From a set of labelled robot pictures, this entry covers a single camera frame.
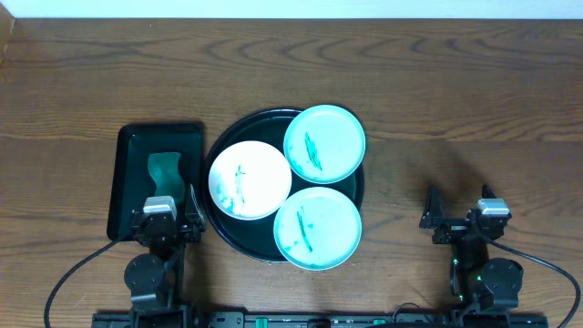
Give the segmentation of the green sponge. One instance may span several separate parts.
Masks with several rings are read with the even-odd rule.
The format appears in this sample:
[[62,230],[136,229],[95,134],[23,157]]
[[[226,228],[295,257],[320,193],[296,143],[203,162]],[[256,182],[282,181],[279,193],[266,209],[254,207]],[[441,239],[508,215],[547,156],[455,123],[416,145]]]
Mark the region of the green sponge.
[[154,196],[170,196],[176,204],[182,204],[186,184],[179,174],[179,152],[159,152],[148,156],[148,174],[156,185]]

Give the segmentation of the green plate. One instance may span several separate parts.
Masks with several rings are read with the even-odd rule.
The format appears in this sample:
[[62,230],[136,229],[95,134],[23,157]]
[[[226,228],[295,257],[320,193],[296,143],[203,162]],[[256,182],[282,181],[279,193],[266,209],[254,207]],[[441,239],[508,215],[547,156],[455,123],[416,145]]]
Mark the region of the green plate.
[[325,271],[353,255],[362,236],[362,219],[341,192],[311,187],[283,203],[274,219],[273,236],[288,262],[305,270]]
[[361,122],[348,109],[317,105],[298,114],[287,127],[283,153],[291,170],[315,184],[347,178],[366,151]]

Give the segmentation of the white plate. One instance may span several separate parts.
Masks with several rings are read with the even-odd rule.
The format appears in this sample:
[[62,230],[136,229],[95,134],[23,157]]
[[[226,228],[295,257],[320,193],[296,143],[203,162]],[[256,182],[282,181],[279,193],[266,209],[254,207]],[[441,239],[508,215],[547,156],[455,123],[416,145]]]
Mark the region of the white plate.
[[210,166],[210,197],[237,220],[259,220],[276,212],[292,188],[292,170],[274,146],[256,140],[233,144]]

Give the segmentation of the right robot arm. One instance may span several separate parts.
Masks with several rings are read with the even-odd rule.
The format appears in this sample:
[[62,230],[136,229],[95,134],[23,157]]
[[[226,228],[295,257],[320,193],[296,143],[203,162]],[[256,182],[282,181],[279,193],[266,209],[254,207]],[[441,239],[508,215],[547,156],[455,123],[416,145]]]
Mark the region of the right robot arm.
[[419,227],[434,232],[434,244],[452,247],[450,291],[460,299],[449,311],[454,326],[508,327],[509,311],[518,306],[524,269],[517,261],[491,258],[487,245],[504,235],[511,218],[506,203],[487,185],[463,219],[446,217],[438,188],[428,188]]

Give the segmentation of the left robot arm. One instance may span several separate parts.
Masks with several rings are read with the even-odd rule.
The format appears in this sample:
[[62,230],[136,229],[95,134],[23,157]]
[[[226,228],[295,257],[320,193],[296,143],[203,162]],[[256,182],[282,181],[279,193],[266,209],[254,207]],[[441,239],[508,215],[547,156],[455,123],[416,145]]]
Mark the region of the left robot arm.
[[182,205],[170,196],[150,197],[142,210],[132,213],[131,236],[148,248],[147,253],[132,259],[124,272],[131,292],[132,327],[208,325],[205,314],[181,298],[186,246],[199,242],[206,229],[197,192],[191,185]]

